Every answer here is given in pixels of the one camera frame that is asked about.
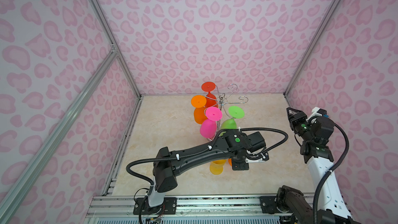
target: black cable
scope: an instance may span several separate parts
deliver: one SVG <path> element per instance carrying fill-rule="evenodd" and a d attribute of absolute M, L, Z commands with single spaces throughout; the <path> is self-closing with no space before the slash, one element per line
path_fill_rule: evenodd
<path fill-rule="evenodd" d="M 301 144 L 299 143 L 299 141 L 296 138 L 296 134 L 295 134 L 295 140 L 296 140 L 297 144 L 301 147 Z"/>
<path fill-rule="evenodd" d="M 308 119 L 308 125 L 312 126 L 312 120 L 313 120 L 314 118 L 317 118 L 317 117 L 319 117 L 319 116 L 318 116 L 318 115 L 315 115 L 315 116 L 312 116 L 311 118 L 309 118 L 309 119 Z"/>
<path fill-rule="evenodd" d="M 137 201 L 137 200 L 135 199 L 135 196 L 137 195 L 138 191 L 140 191 L 140 190 L 142 190 L 142 189 L 146 189 L 147 192 L 148 192 L 148 190 L 149 190 L 148 188 L 141 188 L 141 189 L 137 190 L 137 192 L 135 192 L 134 197 L 133 197 L 133 199 L 134 199 L 135 202 Z"/>
<path fill-rule="evenodd" d="M 341 134 L 344 137 L 344 140 L 346 141 L 346 147 L 344 148 L 343 153 L 341 154 L 339 160 L 337 160 L 337 162 L 329 169 L 329 171 L 327 171 L 325 173 L 325 175 L 321 178 L 321 180 L 318 183 L 318 186 L 316 186 L 316 190 L 315 190 L 315 194 L 314 194 L 314 201 L 312 202 L 312 216 L 313 216 L 313 224 L 318 224 L 318 199 L 319 199 L 319 195 L 321 193 L 321 189 L 323 184 L 326 182 L 326 179 L 328 179 L 328 177 L 331 175 L 331 172 L 333 172 L 337 167 L 340 166 L 340 164 L 343 162 L 344 158 L 346 157 L 347 153 L 348 153 L 348 149 L 349 149 L 349 141 L 348 141 L 348 137 L 346 135 L 346 133 L 344 132 L 344 130 L 338 126 L 336 123 L 334 124 L 334 126 L 339 129 L 339 131 L 341 132 Z"/>
<path fill-rule="evenodd" d="M 148 196 L 146 195 L 146 196 L 144 197 L 144 199 L 142 200 L 142 203 L 141 203 L 141 206 L 140 206 L 140 210 L 139 210 L 139 212 L 138 212 L 138 221 L 140 222 L 140 224 L 142 224 L 141 213 L 142 213 L 142 210 L 144 209 L 145 201 L 146 201 L 147 199 L 148 199 Z"/>

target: enclosure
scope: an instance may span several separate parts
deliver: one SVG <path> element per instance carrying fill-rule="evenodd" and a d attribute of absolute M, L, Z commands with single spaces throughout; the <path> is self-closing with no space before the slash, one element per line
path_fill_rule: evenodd
<path fill-rule="evenodd" d="M 239 128 L 289 138 L 249 170 L 178 176 L 173 221 L 271 220 L 259 197 L 282 185 L 312 203 L 286 108 L 319 107 L 350 141 L 335 174 L 353 218 L 398 222 L 397 12 L 397 0 L 0 0 L 0 222 L 137 221 L 133 195 L 149 185 L 126 165 L 209 141 L 191 104 L 205 82 L 234 92 L 220 123 L 235 105 Z M 343 153 L 336 128 L 328 147 Z"/>

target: robotic arm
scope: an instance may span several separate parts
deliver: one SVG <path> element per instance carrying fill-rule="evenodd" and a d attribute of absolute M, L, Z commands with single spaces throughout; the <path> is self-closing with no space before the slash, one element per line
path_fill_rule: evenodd
<path fill-rule="evenodd" d="M 303 111 L 287 108 L 287 117 L 292 131 L 303 139 L 300 154 L 308 165 L 316 191 L 313 207 L 305 201 L 303 193 L 291 187 L 279 188 L 275 202 L 279 210 L 291 210 L 297 223 L 360 224 L 352 219 L 334 174 L 348 152 L 348 138 L 345 132 L 328 118 L 326 111 L 318 107 L 307 118 Z M 346 148 L 336 164 L 326 146 L 337 127 L 346 140 Z"/>
<path fill-rule="evenodd" d="M 217 139 L 215 138 L 210 145 L 202 144 L 186 150 L 172 152 L 169 152 L 168 147 L 159 150 L 156 156 L 158 159 L 170 159 L 173 157 L 176 159 L 154 162 L 154 185 L 151 185 L 148 192 L 149 207 L 162 204 L 166 192 L 177 187 L 176 177 L 193 167 L 219 159 L 231 158 L 233 170 L 248 170 L 249 164 L 246 159 L 263 161 L 269 159 L 268 153 L 265 151 L 266 143 L 260 132 L 246 135 L 235 129 L 225 129 L 224 131 L 226 132 Z M 285 139 L 283 142 L 287 140 L 287 134 L 284 134 Z M 259 154 L 250 154 L 260 149 L 263 150 Z"/>
<path fill-rule="evenodd" d="M 305 201 L 303 193 L 285 185 L 278 190 L 275 199 L 277 208 L 282 212 L 291 210 L 299 224 L 360 224 L 353 221 L 347 210 L 333 172 L 348 152 L 346 134 L 328 118 L 323 109 L 314 108 L 310 118 L 307 118 L 306 114 L 299 110 L 287 108 L 286 111 L 291 129 L 303 138 L 300 154 L 304 156 L 304 162 L 308 165 L 317 188 L 313 203 L 314 210 Z M 326 146 L 334 127 L 342 132 L 346 140 L 346 149 L 336 164 L 333 163 L 331 151 Z M 244 133 L 254 130 L 278 132 L 285 138 L 266 148 L 266 143 L 260 132 L 250 135 Z M 233 170 L 248 170 L 248 162 L 267 161 L 269 159 L 268 151 L 284 143 L 287 138 L 285 132 L 272 128 L 222 129 L 216 133 L 210 143 L 171 152 L 164 147 L 159 150 L 156 158 L 131 162 L 127 165 L 126 170 L 131 175 L 150 183 L 147 197 L 144 198 L 141 207 L 155 208 L 162 205 L 166 192 L 177 187 L 176 177 L 181 173 L 204 163 L 229 158 L 232 159 Z M 262 149 L 261 152 L 253 154 L 259 149 Z M 134 165 L 148 162 L 154 163 L 154 180 L 131 170 Z"/>

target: beige tile floor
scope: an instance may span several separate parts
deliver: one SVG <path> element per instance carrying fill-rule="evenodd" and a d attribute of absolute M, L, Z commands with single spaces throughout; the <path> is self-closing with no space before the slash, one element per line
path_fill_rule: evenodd
<path fill-rule="evenodd" d="M 231 96 L 229 101 L 235 101 L 237 97 Z M 191 95 L 144 97 L 117 176 L 114 196 L 132 196 L 137 189 L 149 186 L 146 181 L 126 172 L 129 162 L 155 157 L 158 150 L 165 146 L 172 151 L 207 142 L 199 133 L 200 125 L 193 119 L 191 98 Z M 286 117 L 288 106 L 283 95 L 248 95 L 248 98 L 247 103 L 239 104 L 245 111 L 245 117 L 236 121 L 238 126 L 281 129 L 289 135 L 289 139 L 269 152 L 269 161 L 251 163 L 248 171 L 232 171 L 228 162 L 220 175 L 210 173 L 209 163 L 192 168 L 177 177 L 178 187 L 169 191 L 168 195 L 265 194 L 276 193 L 282 185 L 302 192 L 314 192 L 311 175 L 289 127 Z M 267 147 L 283 137 L 273 132 L 261 134 Z M 152 163 L 146 163 L 133 167 L 133 170 L 152 178 L 152 168 Z"/>

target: black mounting plate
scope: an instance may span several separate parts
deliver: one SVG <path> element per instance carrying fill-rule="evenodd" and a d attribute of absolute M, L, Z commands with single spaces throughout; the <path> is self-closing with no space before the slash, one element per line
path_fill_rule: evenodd
<path fill-rule="evenodd" d="M 263 214 L 274 214 L 274 213 L 281 213 L 276 208 L 276 197 L 260 197 L 260 206 Z"/>
<path fill-rule="evenodd" d="M 136 198 L 136 200 L 137 200 L 136 206 L 138 205 L 138 207 L 134 206 L 133 214 L 138 215 L 143 199 L 144 198 Z M 164 201 L 163 201 L 163 205 L 164 205 L 163 214 L 176 214 L 177 198 L 165 197 Z M 146 201 L 144 209 L 142 210 L 141 214 L 158 214 L 159 215 L 159 214 L 161 214 L 160 213 L 161 207 L 162 207 L 162 205 L 150 208 L 148 205 L 148 201 Z"/>
<path fill-rule="evenodd" d="M 249 170 L 249 164 L 245 160 L 242 162 L 235 162 L 232 159 L 232 170 Z"/>

